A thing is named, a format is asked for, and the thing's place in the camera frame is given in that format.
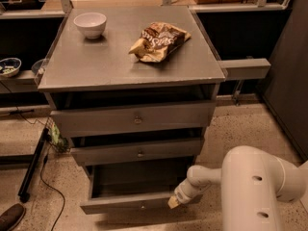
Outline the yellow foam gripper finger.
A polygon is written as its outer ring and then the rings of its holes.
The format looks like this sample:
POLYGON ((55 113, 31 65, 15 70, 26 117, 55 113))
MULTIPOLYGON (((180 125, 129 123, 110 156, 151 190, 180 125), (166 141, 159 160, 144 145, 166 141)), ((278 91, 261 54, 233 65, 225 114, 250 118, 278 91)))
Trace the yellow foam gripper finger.
POLYGON ((174 209, 180 205, 180 201, 178 200, 176 195, 173 195, 167 202, 170 209, 174 209))

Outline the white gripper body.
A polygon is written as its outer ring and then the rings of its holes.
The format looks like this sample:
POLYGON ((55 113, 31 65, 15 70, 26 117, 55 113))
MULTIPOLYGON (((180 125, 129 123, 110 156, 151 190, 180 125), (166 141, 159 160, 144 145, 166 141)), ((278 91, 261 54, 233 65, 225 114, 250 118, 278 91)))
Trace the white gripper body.
POLYGON ((175 198, 180 204, 187 204, 193 200, 192 188, 186 185, 179 185, 174 190, 175 198))

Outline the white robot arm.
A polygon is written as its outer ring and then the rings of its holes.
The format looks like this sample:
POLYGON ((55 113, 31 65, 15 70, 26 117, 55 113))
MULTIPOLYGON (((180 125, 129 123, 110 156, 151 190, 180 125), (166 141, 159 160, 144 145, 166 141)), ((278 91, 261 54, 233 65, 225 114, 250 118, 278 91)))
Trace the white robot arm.
POLYGON ((307 203, 308 162, 297 167, 255 147, 232 148, 220 168, 192 166, 168 201, 173 209, 221 186, 223 231, 283 231, 278 205, 307 203))

